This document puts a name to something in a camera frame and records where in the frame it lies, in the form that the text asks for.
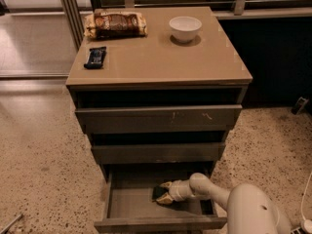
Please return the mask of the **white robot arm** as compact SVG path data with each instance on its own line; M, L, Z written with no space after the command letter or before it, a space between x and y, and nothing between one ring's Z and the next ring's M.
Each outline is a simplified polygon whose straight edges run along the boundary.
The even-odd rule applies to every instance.
M227 190L206 175L194 173L187 180L157 185L152 193L152 200L163 206L208 199L226 211L228 234L291 234L288 217L260 188L249 183Z

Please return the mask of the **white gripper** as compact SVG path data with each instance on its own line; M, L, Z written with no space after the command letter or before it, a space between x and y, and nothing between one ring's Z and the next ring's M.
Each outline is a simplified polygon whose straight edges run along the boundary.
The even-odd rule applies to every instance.
M169 193L166 192L156 199L156 203L160 205L168 206L174 200L177 202L182 202L194 197L189 180L167 181L161 183L160 187L169 189Z

